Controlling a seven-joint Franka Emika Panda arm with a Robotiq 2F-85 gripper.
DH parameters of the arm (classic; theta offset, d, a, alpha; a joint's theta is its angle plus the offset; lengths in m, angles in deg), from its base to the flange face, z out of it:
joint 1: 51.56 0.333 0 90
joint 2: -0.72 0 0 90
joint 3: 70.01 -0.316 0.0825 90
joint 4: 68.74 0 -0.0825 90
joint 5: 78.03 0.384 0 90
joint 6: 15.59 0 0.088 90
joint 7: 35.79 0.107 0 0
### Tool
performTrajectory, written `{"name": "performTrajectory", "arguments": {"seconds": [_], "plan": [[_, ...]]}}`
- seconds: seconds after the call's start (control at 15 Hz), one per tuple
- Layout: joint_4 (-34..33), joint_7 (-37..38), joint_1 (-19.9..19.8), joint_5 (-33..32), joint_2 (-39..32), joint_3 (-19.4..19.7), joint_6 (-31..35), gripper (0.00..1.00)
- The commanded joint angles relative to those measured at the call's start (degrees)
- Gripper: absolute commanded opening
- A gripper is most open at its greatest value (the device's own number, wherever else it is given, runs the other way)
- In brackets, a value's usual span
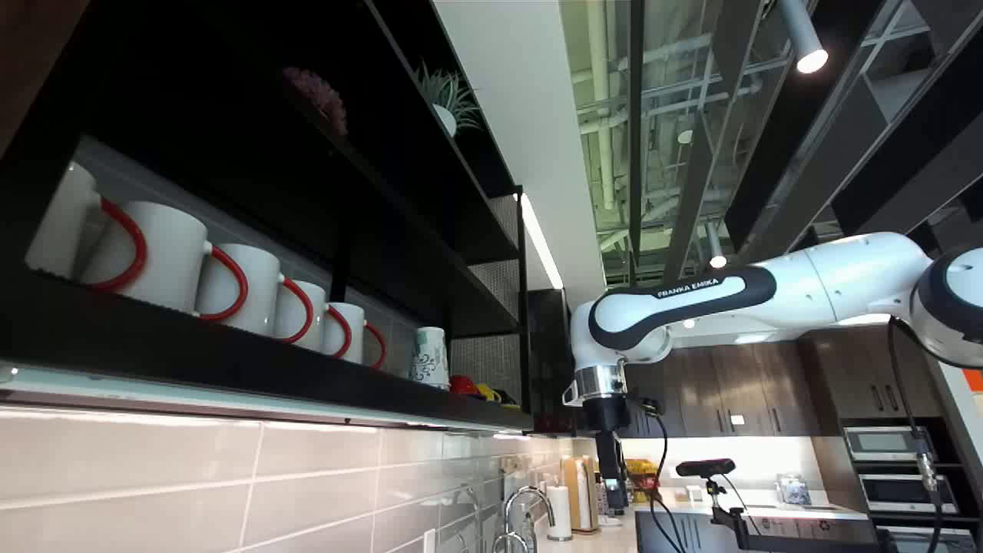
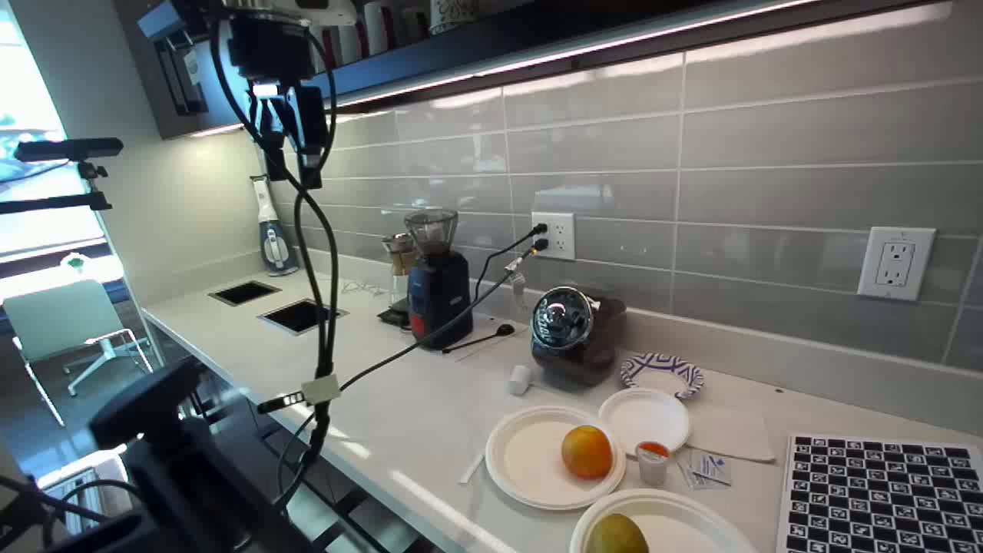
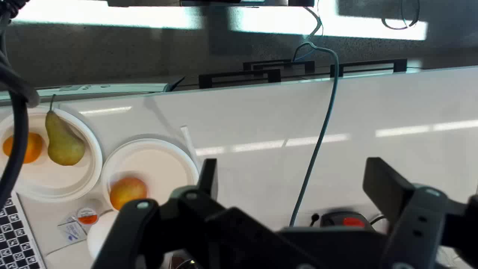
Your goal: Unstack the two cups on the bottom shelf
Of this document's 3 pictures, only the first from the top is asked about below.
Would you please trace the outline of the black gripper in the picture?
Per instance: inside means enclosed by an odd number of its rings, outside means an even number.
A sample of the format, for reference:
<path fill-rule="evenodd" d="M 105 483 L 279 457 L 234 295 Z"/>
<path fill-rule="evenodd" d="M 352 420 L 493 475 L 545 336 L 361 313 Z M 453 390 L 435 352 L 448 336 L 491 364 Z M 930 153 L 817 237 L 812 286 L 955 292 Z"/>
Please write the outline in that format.
<path fill-rule="evenodd" d="M 605 504 L 612 515 L 621 515 L 625 511 L 624 453 L 618 441 L 624 414 L 625 408 L 621 397 L 585 401 L 585 418 L 595 429 L 600 480 L 605 486 Z"/>

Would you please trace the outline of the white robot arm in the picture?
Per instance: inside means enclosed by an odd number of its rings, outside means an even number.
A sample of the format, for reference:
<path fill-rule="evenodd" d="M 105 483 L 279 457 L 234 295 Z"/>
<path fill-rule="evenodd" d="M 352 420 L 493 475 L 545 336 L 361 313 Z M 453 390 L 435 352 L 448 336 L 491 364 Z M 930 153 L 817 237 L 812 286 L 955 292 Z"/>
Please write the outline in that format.
<path fill-rule="evenodd" d="M 562 393 L 595 420 L 600 483 L 625 508 L 625 466 L 615 439 L 625 364 L 671 349 L 768 344 L 886 316 L 914 344 L 958 369 L 983 364 L 983 250 L 930 258 L 895 230 L 854 234 L 665 286 L 618 286 L 571 309 L 575 377 Z"/>

